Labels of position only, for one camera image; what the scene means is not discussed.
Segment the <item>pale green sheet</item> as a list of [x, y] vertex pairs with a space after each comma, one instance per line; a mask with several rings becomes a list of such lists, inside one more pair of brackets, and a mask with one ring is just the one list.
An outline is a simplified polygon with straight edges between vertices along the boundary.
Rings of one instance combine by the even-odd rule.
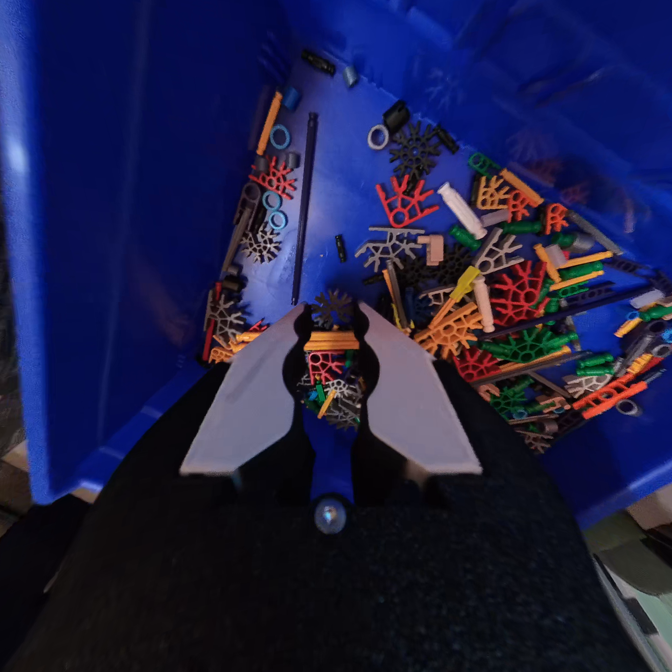
[[670, 671], [671, 523], [641, 527], [620, 511], [583, 534], [626, 633], [653, 671]]

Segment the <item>white rod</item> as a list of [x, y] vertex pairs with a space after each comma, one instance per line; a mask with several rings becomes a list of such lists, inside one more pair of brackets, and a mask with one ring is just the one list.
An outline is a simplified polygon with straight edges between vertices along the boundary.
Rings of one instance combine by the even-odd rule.
[[446, 206], [455, 214], [460, 224], [476, 239], [487, 236], [488, 231], [460, 193], [446, 181], [437, 190]]

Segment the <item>long dark blue rod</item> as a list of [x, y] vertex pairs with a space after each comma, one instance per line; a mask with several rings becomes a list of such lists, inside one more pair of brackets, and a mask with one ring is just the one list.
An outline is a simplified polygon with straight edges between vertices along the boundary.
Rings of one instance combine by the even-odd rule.
[[305, 239], [308, 223], [308, 209], [313, 180], [313, 170], [315, 164], [316, 134], [318, 128], [318, 113], [308, 113], [306, 148], [304, 153], [304, 170], [302, 177], [302, 187], [300, 194], [300, 210], [298, 218], [295, 266], [292, 280], [291, 304], [297, 306], [300, 298], [300, 283], [302, 277], [302, 266], [305, 254]]

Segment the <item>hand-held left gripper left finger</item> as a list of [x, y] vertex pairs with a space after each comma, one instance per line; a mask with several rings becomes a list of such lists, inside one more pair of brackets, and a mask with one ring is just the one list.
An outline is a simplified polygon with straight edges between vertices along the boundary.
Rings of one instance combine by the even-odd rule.
[[298, 344], [299, 304], [234, 355], [231, 366], [180, 466], [181, 476], [231, 475], [283, 438], [294, 399], [283, 366]]

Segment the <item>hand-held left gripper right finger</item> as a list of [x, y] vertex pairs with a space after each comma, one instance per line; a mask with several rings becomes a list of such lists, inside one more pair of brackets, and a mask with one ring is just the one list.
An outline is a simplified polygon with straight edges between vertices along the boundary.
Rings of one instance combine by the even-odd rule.
[[365, 302], [358, 307], [368, 320], [364, 341], [379, 365], [367, 398], [373, 435], [429, 474], [482, 474], [434, 357]]

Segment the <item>short orange rod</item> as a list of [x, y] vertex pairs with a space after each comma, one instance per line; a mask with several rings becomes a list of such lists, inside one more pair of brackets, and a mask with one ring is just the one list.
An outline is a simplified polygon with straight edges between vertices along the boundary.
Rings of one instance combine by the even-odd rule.
[[259, 136], [259, 141], [257, 143], [257, 148], [256, 148], [256, 154], [257, 156], [264, 156], [265, 151], [268, 145], [268, 142], [270, 141], [270, 135], [272, 133], [272, 129], [275, 126], [275, 122], [277, 120], [280, 108], [281, 108], [281, 103], [283, 100], [282, 92], [281, 91], [276, 91], [272, 102], [269, 106], [268, 113], [265, 118], [264, 126], [262, 128], [262, 131]]

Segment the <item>black snowflake connector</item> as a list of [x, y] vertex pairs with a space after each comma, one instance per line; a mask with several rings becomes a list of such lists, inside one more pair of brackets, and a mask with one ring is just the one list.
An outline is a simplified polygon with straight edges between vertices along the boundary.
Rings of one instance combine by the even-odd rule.
[[390, 162], [394, 164], [393, 173], [398, 180], [409, 176], [420, 180], [429, 175], [436, 167], [441, 156], [442, 144], [436, 136], [435, 127], [422, 125], [420, 121], [407, 124], [392, 138]]

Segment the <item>red half-round connector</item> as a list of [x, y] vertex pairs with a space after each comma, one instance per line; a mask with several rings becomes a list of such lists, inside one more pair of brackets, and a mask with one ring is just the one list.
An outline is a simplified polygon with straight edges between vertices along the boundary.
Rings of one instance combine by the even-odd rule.
[[296, 178], [292, 177], [293, 169], [285, 162], [280, 163], [277, 156], [266, 155], [265, 158], [268, 162], [267, 169], [261, 172], [253, 165], [248, 179], [282, 199], [293, 200], [296, 192]]

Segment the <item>pile of colourful construction toy pieces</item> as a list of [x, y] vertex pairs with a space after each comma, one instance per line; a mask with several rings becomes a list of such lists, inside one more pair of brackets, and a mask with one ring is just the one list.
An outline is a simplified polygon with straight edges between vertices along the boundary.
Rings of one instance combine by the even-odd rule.
[[437, 206], [418, 208], [424, 180], [393, 177], [392, 197], [376, 186], [388, 226], [371, 227], [379, 238], [363, 242], [352, 256], [364, 257], [365, 286], [384, 283], [384, 316], [430, 355], [451, 362], [475, 383], [479, 394], [516, 426], [528, 446], [549, 447], [549, 433], [562, 435], [647, 388], [671, 357], [671, 290], [663, 277], [630, 298], [634, 311], [614, 333], [634, 340], [622, 355], [581, 354], [567, 321], [576, 313], [621, 301], [608, 283], [590, 281], [606, 270], [634, 273], [641, 267], [616, 256], [615, 247], [578, 256], [580, 234], [597, 243], [598, 233], [563, 232], [579, 215], [563, 204], [543, 205], [505, 169], [487, 176], [476, 166], [472, 195], [488, 231], [476, 240], [457, 220], [447, 235], [426, 234], [418, 220]]

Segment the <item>blue plastic storage bin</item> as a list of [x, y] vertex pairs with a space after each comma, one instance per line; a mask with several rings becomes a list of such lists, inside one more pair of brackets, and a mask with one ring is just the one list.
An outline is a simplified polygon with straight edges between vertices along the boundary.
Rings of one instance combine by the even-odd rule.
[[[300, 104], [281, 105], [257, 156], [287, 86]], [[418, 208], [437, 206], [426, 234], [451, 242], [446, 181], [481, 215], [480, 165], [577, 213], [563, 232], [598, 233], [591, 248], [580, 234], [579, 257], [606, 241], [640, 266], [590, 281], [621, 301], [567, 321], [581, 354], [620, 356], [630, 298], [671, 281], [670, 1], [1, 2], [1, 196], [36, 503], [100, 492], [222, 360], [228, 324], [293, 308], [309, 112], [299, 303], [325, 308], [337, 288], [376, 307], [386, 287], [365, 286], [352, 254], [389, 225], [376, 186], [392, 197], [394, 135], [381, 151], [367, 135], [399, 99], [460, 145], [420, 179]], [[293, 200], [249, 180], [266, 155], [293, 169]]]

